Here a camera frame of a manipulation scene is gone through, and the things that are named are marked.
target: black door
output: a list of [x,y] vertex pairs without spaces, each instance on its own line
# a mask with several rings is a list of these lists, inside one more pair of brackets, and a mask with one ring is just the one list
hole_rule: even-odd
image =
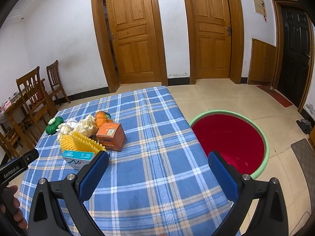
[[283,60],[278,90],[297,107],[303,96],[310,54],[308,21],[303,10],[282,6]]

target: finger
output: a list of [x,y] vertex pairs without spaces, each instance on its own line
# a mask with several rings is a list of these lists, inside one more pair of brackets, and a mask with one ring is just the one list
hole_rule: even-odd
[[2,213],[5,213],[5,206],[4,205],[0,205],[0,209],[1,209]]
[[23,219],[23,213],[20,209],[17,210],[17,212],[13,215],[13,218],[15,221],[19,222]]
[[13,207],[15,207],[16,209],[20,206],[20,202],[17,198],[13,199]]
[[19,222],[19,227],[22,229],[25,229],[27,227],[27,222],[25,220],[25,218],[23,218],[20,222]]
[[13,190],[13,194],[15,194],[18,191],[18,186],[17,185],[12,185],[10,188]]

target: metal screw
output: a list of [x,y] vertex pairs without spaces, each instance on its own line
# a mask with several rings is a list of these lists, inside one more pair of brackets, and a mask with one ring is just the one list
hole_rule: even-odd
[[271,179],[271,182],[273,182],[274,184],[278,184],[278,183],[279,183],[279,180],[276,179],[275,177],[273,177],[273,178]]
[[46,179],[45,178],[41,178],[38,182],[39,182],[39,184],[44,184],[44,183],[46,183]]
[[73,180],[75,177],[76,177],[75,174],[69,174],[69,175],[67,176],[67,179],[68,179],[68,180]]
[[248,181],[248,180],[250,180],[250,175],[244,174],[244,175],[242,175],[242,178],[243,178],[244,180]]

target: dining table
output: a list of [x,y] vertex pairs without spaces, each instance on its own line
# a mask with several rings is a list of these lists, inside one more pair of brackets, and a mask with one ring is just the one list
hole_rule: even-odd
[[[121,123],[126,143],[107,151],[109,165],[84,205],[105,235],[212,235],[230,203],[208,165],[194,132],[165,86],[108,96],[57,113],[65,121],[105,111]],[[39,158],[25,171],[21,209],[28,221],[41,178],[64,179],[78,173],[63,158],[57,134],[45,132]],[[61,210],[79,235],[63,200]]]
[[[47,102],[53,102],[51,98],[49,97],[48,93],[45,90],[44,86],[44,81],[45,78],[41,80],[42,86],[43,86],[43,91],[44,91],[44,96],[47,100]],[[53,108],[53,111],[51,111],[52,115],[54,116],[57,113],[56,106],[51,104],[50,107]],[[12,124],[12,127],[16,130],[17,134],[20,136],[21,140],[24,142],[24,144],[32,150],[34,148],[34,145],[32,142],[29,140],[29,138],[24,134],[24,132],[21,130],[18,122],[14,118],[14,114],[18,111],[21,110],[23,115],[26,117],[27,112],[24,108],[24,102],[22,99],[22,96],[20,93],[17,93],[15,96],[15,99],[11,101],[11,104],[3,111],[3,113],[0,115],[0,123],[4,123],[5,121],[9,121]]]

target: door handle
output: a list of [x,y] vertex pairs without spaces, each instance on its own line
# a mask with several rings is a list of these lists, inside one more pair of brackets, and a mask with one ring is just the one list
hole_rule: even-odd
[[227,34],[228,34],[229,36],[231,36],[231,35],[232,35],[232,29],[231,29],[231,27],[227,27],[226,29],[227,29]]

